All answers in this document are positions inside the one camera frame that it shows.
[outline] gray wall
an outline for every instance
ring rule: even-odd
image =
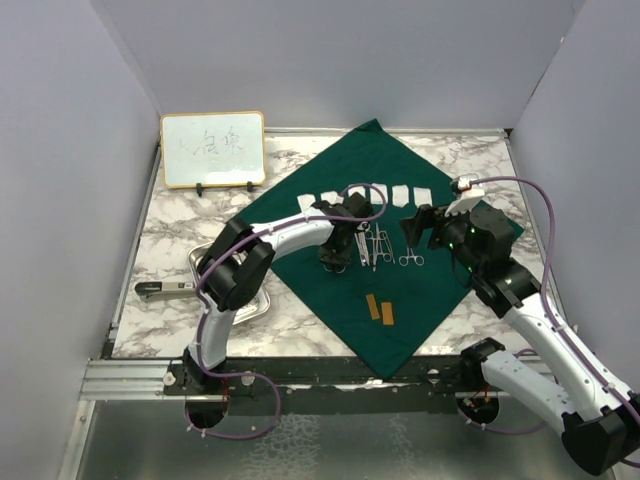
[[[163,113],[436,128],[513,127],[582,3],[94,0]]]
[[[157,114],[88,2],[0,7],[0,478],[55,478]]]
[[[553,272],[571,322],[640,389],[640,3],[591,0],[513,133],[557,209]],[[547,224],[535,194],[534,213]]]

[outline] dark green fabric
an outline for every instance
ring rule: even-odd
[[[342,274],[327,273],[317,258],[317,248],[307,248],[272,265],[273,271],[300,299],[338,335],[371,369],[387,378],[415,352],[435,328],[465,297],[468,290],[456,282],[446,250],[414,249],[425,264],[401,267],[406,243],[398,225],[413,216],[412,187],[431,189],[435,205],[454,200],[450,178],[387,134],[377,120],[361,125],[265,192],[238,214],[249,223],[264,223],[300,212],[297,196],[340,192],[351,183],[408,185],[411,202],[404,208],[389,205],[378,222],[389,233],[396,264],[378,258],[378,268],[362,267],[354,245],[352,264]],[[522,228],[517,224],[517,235]],[[428,240],[423,235],[422,244]],[[460,265],[461,278],[467,275]],[[395,325],[371,320],[365,295],[392,302]]]

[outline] gray floor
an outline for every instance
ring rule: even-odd
[[[247,432],[265,421],[229,418],[224,429]],[[516,401],[505,400],[496,425],[518,428],[536,421]],[[245,442],[203,440],[185,430],[181,402],[99,403],[79,478],[594,478],[571,462],[548,429],[498,436],[464,425],[457,415],[289,415],[267,436]]]

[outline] whiteboard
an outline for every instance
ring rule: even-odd
[[[260,112],[164,115],[160,135],[169,188],[260,185],[265,180]]]

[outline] marble surface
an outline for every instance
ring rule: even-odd
[[[162,181],[161,166],[127,286],[113,357],[181,355],[195,331],[200,312],[198,301],[190,298],[146,303],[135,294],[133,286],[140,281],[192,280],[187,261],[191,248],[214,239],[224,222],[339,138],[339,135],[267,136],[267,181],[252,193],[241,189],[209,189],[198,198],[192,190],[168,190]],[[501,136],[425,134],[397,138],[452,177],[470,172],[481,177],[514,174]],[[519,187],[515,183],[502,183],[486,189],[490,192],[488,203],[504,210],[525,227],[513,247],[513,256],[540,278],[542,260]],[[262,317],[234,326],[228,355],[353,355],[277,276],[270,273],[265,285],[271,308]],[[457,353],[487,336],[503,342],[509,350],[526,346],[520,335],[470,293],[416,354]]]

